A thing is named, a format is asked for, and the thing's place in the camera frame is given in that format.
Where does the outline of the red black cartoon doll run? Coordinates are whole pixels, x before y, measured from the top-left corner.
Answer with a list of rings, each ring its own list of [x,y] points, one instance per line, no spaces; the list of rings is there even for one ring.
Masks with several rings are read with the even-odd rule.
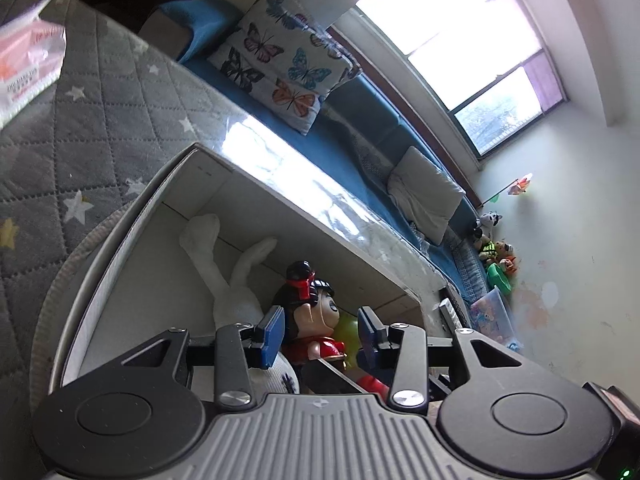
[[[285,330],[280,352],[292,365],[300,393],[308,393],[303,382],[303,366],[325,359],[340,372],[346,370],[346,344],[333,337],[340,322],[340,311],[329,282],[316,277],[307,260],[288,266],[285,284],[274,295],[272,304],[282,307]]]

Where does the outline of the white knitted plush rabbit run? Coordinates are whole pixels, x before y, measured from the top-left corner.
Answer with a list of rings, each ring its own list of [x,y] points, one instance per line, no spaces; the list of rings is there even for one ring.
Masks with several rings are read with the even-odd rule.
[[[266,237],[239,256],[226,280],[215,261],[214,249],[220,231],[216,214],[202,214],[188,221],[179,236],[179,244],[214,298],[213,319],[216,328],[236,323],[257,325],[262,307],[248,286],[254,266],[261,264],[277,246],[275,237]],[[266,370],[249,368],[248,376],[257,399],[267,393],[299,393],[294,368],[279,352]]]

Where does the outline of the red balloon toy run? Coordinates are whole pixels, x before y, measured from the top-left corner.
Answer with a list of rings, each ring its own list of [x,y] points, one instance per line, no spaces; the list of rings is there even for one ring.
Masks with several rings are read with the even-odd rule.
[[[368,393],[376,394],[382,401],[386,401],[390,394],[390,387],[386,386],[384,382],[381,382],[378,378],[375,378],[369,373],[360,370],[359,376],[356,380],[356,384],[366,390]]]

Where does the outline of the green balloon toy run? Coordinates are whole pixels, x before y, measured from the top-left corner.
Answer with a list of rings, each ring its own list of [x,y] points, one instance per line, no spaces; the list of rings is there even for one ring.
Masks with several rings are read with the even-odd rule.
[[[358,318],[350,313],[342,312],[340,320],[334,328],[333,338],[345,345],[346,366],[355,368],[357,366],[357,353],[360,349]]]

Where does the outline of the white remote control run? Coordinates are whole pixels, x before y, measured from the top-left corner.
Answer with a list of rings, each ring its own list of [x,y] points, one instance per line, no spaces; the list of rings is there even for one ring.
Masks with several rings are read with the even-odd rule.
[[[464,328],[464,325],[458,317],[457,311],[449,298],[445,298],[439,303],[438,310],[447,330],[449,330],[450,333],[454,334],[457,330]]]

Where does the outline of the clear plastic toy bin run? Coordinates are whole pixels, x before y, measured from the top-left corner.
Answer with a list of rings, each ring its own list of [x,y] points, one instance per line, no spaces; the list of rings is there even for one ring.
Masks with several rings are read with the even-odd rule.
[[[522,351],[523,346],[516,336],[509,312],[506,310],[506,298],[497,286],[472,304],[469,316],[472,327],[477,332],[512,351]]]

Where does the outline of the green toy basket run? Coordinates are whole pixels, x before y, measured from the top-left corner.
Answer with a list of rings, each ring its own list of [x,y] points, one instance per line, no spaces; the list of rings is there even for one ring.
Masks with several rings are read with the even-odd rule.
[[[487,268],[487,279],[491,287],[497,287],[503,295],[512,292],[511,280],[516,272],[516,265],[510,259],[502,259],[498,263],[491,263]]]

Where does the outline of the white cardboard storage box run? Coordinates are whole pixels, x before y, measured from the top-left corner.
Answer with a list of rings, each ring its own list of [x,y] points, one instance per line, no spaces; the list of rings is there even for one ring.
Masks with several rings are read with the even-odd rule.
[[[390,263],[412,248],[306,159],[292,165],[297,178],[288,167],[254,171],[201,145],[168,162],[128,208],[82,241],[55,278],[32,345],[32,400],[168,328],[195,336],[216,330],[214,297],[179,243],[204,214],[219,221],[212,252],[224,278],[253,245],[276,240],[250,270],[262,306],[286,267],[306,259],[331,283],[342,310],[368,306],[384,321],[420,322],[422,295]]]

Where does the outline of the white plain cushion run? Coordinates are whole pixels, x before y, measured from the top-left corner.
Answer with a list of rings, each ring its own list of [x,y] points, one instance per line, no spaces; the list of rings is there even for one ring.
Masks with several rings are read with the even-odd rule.
[[[409,222],[434,245],[442,244],[464,189],[410,146],[387,179],[387,192]]]

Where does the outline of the blue sofa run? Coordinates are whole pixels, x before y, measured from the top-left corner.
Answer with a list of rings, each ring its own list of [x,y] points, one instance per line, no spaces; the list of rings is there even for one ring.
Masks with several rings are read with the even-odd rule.
[[[236,32],[240,16],[226,0],[177,0],[156,8],[140,36],[243,107],[354,194],[451,278],[466,304],[488,294],[486,272],[471,243],[480,224],[471,202],[460,200],[445,221],[442,239],[435,240],[388,192],[388,177],[410,148],[421,154],[426,169],[450,175],[416,129],[363,75],[330,94],[307,134],[292,129],[210,60]]]

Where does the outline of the colourful pinwheel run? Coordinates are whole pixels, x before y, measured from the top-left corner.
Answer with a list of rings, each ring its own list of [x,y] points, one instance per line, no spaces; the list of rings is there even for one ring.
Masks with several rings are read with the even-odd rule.
[[[519,177],[514,179],[509,184],[505,185],[503,188],[500,188],[499,191],[495,192],[491,196],[488,197],[487,200],[484,200],[482,203],[483,206],[489,203],[497,203],[499,197],[502,194],[508,194],[510,196],[518,196],[527,192],[530,182],[533,180],[533,174],[529,172],[528,174],[524,174],[523,177]]]

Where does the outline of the grey quilted star tablecloth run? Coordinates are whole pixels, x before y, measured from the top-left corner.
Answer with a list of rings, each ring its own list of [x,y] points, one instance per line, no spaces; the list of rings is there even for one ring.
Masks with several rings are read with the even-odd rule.
[[[221,91],[79,0],[43,17],[67,32],[60,79],[1,133],[1,474],[35,479],[28,373],[41,305],[81,240],[200,141],[220,148]]]

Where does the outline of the butterfly print pillow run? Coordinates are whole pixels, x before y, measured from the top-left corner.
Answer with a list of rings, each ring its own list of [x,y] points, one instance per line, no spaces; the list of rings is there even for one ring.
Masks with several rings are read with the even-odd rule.
[[[330,93],[360,74],[297,0],[256,0],[208,62],[303,136]]]

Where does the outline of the window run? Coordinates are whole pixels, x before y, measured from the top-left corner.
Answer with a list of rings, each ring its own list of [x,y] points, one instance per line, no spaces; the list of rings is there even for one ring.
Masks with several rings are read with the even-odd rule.
[[[415,110],[438,108],[478,159],[565,99],[522,0],[358,0],[334,26]]]

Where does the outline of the tissue pack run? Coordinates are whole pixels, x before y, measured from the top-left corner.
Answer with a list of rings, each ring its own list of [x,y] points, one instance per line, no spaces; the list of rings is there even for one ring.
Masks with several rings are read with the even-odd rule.
[[[43,21],[39,0],[1,26],[1,128],[60,78],[66,29]]]

